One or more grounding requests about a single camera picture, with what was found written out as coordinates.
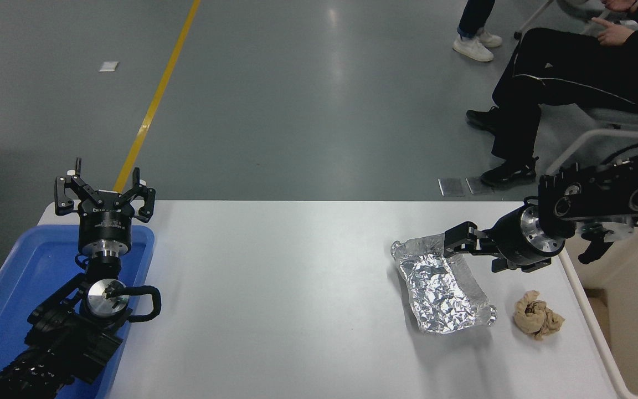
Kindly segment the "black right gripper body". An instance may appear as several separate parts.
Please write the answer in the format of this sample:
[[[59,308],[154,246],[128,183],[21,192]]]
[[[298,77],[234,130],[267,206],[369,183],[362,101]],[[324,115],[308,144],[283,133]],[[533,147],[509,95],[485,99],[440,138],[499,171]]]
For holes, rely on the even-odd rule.
[[[501,255],[492,261],[493,273],[531,273],[551,264],[553,238],[542,229],[537,208],[519,208],[501,217],[491,228],[491,240]]]

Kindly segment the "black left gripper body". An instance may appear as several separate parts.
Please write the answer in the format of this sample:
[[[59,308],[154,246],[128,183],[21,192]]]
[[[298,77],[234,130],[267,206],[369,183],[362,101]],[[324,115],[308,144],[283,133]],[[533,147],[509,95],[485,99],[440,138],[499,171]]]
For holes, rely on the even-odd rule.
[[[133,207],[116,192],[99,192],[99,196],[101,203],[86,199],[78,205],[79,253],[89,257],[100,252],[125,255],[132,248]]]

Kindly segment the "seated person's hand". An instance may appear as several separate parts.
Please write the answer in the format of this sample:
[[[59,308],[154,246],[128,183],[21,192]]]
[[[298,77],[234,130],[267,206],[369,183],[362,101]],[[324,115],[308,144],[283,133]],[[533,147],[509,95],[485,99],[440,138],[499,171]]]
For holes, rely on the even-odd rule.
[[[621,46],[635,32],[627,26],[618,25],[598,17],[591,18],[590,21],[604,28],[596,35],[596,38],[600,45],[605,47]]]

